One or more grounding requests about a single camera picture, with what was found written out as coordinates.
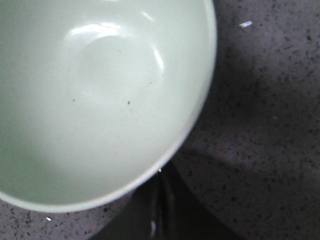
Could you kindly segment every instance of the speckled countertop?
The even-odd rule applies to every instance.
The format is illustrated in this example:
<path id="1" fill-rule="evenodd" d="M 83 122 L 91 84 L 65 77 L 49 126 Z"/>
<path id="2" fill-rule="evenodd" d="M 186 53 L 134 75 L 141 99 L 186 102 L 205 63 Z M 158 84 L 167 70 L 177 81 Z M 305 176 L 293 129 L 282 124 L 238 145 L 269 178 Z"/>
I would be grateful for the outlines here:
<path id="1" fill-rule="evenodd" d="M 214 82 L 173 162 L 246 239 L 320 239 L 320 1 L 214 3 Z M 66 214 L 0 202 L 0 240 L 86 240 L 127 200 Z"/>

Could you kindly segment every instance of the granite countertop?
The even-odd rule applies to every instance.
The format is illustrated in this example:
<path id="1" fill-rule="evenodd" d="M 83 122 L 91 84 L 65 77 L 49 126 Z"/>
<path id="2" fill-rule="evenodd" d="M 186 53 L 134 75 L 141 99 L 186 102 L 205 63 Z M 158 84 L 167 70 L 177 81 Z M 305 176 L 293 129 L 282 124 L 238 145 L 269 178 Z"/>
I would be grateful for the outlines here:
<path id="1" fill-rule="evenodd" d="M 198 199 L 246 239 L 319 239 L 320 1 L 214 4 L 214 82 L 173 162 Z M 0 202 L 0 240 L 87 240 L 128 199 L 66 214 Z"/>

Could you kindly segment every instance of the dark object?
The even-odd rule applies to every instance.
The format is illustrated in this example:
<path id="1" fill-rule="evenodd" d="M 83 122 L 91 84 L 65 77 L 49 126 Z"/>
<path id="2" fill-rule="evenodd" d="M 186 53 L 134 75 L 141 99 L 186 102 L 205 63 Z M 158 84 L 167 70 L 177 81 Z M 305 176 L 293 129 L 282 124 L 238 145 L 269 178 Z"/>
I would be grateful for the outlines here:
<path id="1" fill-rule="evenodd" d="M 169 162 L 91 240 L 243 240 L 212 216 Z"/>

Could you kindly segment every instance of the countertop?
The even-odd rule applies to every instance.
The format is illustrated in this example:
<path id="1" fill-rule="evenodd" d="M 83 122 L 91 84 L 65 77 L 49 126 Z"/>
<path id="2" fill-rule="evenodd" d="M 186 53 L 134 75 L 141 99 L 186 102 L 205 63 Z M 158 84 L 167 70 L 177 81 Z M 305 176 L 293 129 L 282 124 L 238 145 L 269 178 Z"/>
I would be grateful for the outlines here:
<path id="1" fill-rule="evenodd" d="M 214 4 L 214 81 L 172 161 L 204 206 L 246 239 L 320 239 L 320 1 Z M 129 197 L 65 214 L 0 202 L 0 240 L 87 240 Z"/>

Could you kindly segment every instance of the bowl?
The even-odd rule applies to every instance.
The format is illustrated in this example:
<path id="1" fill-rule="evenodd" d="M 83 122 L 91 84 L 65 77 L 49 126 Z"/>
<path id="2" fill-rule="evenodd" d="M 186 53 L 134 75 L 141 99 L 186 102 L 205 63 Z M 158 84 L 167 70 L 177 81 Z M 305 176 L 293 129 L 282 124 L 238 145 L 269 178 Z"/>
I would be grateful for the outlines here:
<path id="1" fill-rule="evenodd" d="M 157 172 L 211 84 L 211 0 L 0 1 L 0 199 L 62 213 Z"/>

